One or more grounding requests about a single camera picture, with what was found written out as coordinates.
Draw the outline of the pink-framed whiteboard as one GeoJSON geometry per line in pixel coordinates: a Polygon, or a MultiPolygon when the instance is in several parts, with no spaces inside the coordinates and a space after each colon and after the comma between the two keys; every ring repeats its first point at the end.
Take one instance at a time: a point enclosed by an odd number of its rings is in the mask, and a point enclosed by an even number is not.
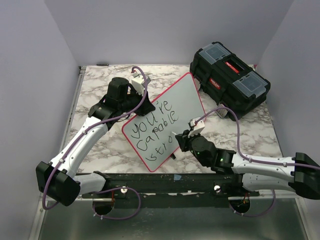
{"type": "Polygon", "coordinates": [[[205,114],[191,73],[185,73],[153,101],[155,110],[134,116],[122,133],[149,172],[155,172],[178,148],[172,131],[181,134],[190,120],[205,114]]]}

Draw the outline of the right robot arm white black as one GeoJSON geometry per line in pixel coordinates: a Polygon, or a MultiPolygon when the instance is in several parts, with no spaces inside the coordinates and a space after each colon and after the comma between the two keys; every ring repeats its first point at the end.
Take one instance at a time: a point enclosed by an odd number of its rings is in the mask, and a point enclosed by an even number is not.
{"type": "Polygon", "coordinates": [[[297,152],[294,157],[262,157],[217,148],[201,134],[189,130],[174,137],[182,152],[191,152],[203,166],[220,175],[239,177],[230,191],[241,196],[259,190],[284,190],[305,199],[320,198],[320,166],[311,157],[297,152]]]}

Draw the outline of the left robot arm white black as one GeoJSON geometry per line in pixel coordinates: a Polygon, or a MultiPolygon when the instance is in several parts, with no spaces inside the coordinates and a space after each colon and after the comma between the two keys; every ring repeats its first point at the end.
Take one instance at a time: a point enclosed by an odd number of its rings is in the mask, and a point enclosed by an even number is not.
{"type": "Polygon", "coordinates": [[[79,195],[96,193],[104,198],[110,194],[108,177],[101,172],[77,175],[77,171],[96,144],[121,118],[135,113],[145,116],[156,108],[150,102],[146,86],[148,76],[135,75],[131,80],[114,77],[108,84],[107,93],[93,105],[81,129],[65,148],[49,163],[40,162],[35,171],[37,184],[42,192],[42,206],[46,197],[58,204],[71,205],[79,195]]]}

